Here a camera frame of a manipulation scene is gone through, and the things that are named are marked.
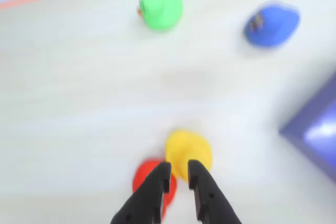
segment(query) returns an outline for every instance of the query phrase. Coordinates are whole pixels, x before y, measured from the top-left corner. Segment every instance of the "green rubber duck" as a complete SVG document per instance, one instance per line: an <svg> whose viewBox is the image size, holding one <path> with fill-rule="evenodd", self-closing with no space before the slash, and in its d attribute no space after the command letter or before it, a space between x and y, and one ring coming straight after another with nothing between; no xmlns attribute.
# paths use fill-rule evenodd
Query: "green rubber duck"
<svg viewBox="0 0 336 224"><path fill-rule="evenodd" d="M182 16L182 0L140 0L138 13L154 30L168 30Z"/></svg>

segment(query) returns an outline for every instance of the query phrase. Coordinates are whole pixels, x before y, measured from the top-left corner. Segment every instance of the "blue box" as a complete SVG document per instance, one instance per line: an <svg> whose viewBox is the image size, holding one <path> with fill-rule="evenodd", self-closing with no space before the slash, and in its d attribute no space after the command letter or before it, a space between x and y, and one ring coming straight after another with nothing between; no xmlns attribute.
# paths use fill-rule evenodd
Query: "blue box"
<svg viewBox="0 0 336 224"><path fill-rule="evenodd" d="M336 183L336 74L280 130Z"/></svg>

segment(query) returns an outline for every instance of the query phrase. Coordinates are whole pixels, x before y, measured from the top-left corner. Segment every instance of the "red rubber duck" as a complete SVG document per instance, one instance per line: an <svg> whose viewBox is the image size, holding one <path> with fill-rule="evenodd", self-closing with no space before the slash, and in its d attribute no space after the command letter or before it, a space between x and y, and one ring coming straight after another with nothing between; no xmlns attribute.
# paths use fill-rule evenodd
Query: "red rubber duck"
<svg viewBox="0 0 336 224"><path fill-rule="evenodd" d="M153 169L156 168L156 166L161 162L164 162L164 160L151 158L151 159L145 160L139 166L137 172L135 173L134 179L133 179L133 193L141 186L141 184L146 179L147 175L151 171L153 171ZM167 206L169 206L172 200L174 199L176 187L177 187L176 178L172 174L171 179L170 179L170 191L168 194L164 194L164 198L163 198L162 219L165 215Z"/></svg>

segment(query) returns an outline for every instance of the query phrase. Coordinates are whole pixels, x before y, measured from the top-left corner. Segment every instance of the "rubber duck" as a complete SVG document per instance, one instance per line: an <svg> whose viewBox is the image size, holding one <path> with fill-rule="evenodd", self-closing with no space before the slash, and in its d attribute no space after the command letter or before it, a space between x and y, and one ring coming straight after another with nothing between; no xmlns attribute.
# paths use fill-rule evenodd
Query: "rubber duck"
<svg viewBox="0 0 336 224"><path fill-rule="evenodd" d="M208 141L190 131L174 131L166 141L166 161L172 164L172 174L188 181L188 161L200 161L207 170L212 166L212 151Z"/></svg>
<svg viewBox="0 0 336 224"><path fill-rule="evenodd" d="M146 179L147 175L153 171L154 168L161 162L164 162L161 159L151 158L145 160L136 170L134 178L133 178L133 193L141 186L141 184ZM177 188L176 178L171 175L170 179L170 191L168 194L164 194L163 198L163 207L162 207L162 218L165 215L167 207L171 204L174 199Z"/></svg>
<svg viewBox="0 0 336 224"><path fill-rule="evenodd" d="M299 13L295 9L271 4L250 18L245 27L245 35L256 46L279 46L290 38L299 21Z"/></svg>
<svg viewBox="0 0 336 224"><path fill-rule="evenodd" d="M138 14L154 30L174 27L182 16L182 0L140 0Z"/></svg>

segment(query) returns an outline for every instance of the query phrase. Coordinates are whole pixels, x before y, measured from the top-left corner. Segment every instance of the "yellow rubber duck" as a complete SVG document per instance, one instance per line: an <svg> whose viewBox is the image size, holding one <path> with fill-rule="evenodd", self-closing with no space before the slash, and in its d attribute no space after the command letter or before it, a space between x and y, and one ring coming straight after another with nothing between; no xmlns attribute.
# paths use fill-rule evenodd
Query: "yellow rubber duck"
<svg viewBox="0 0 336 224"><path fill-rule="evenodd" d="M172 174L188 181L188 161L200 161L207 170L212 167L212 152L208 141L190 131L174 131L166 141L166 161L172 164Z"/></svg>

